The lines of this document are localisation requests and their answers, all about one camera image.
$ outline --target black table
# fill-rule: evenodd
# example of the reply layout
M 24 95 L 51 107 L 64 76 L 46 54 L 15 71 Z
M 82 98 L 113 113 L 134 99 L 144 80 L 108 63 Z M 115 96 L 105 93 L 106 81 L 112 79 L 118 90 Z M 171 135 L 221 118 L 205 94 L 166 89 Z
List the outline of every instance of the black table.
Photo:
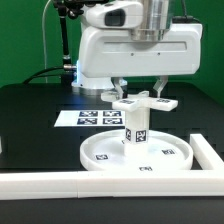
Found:
M 130 93 L 149 90 L 131 83 Z M 163 97 L 177 99 L 172 112 L 152 111 L 150 128 L 186 141 L 202 133 L 224 157 L 224 107 L 186 83 L 169 83 Z M 111 109 L 97 97 L 60 84 L 8 85 L 0 89 L 0 172 L 83 170 L 79 146 L 110 127 L 63 127 L 61 110 Z M 223 223 L 223 197 L 87 198 L 0 201 L 0 223 Z

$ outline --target green backdrop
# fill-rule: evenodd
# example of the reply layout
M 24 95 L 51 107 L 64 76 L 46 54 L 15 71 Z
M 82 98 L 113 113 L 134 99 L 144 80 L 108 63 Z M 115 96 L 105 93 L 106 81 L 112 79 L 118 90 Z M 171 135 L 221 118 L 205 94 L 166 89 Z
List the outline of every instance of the green backdrop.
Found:
M 0 86 L 20 83 L 44 68 L 41 19 L 47 0 L 1 1 Z M 201 66 L 194 76 L 173 81 L 192 82 L 224 104 L 224 1 L 186 0 L 188 13 L 203 23 Z M 176 15 L 182 15 L 176 0 Z M 68 20 L 71 55 L 76 61 L 80 40 L 79 20 Z M 62 64 L 59 18 L 51 6 L 46 16 L 48 67 Z

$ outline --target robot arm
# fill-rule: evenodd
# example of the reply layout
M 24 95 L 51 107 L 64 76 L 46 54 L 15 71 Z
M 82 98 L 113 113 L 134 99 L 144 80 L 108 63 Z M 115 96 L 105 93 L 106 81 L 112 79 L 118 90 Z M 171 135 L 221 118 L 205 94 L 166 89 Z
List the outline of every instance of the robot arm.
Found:
M 200 64 L 201 24 L 172 24 L 173 0 L 114 1 L 86 12 L 79 75 L 84 79 L 191 75 Z

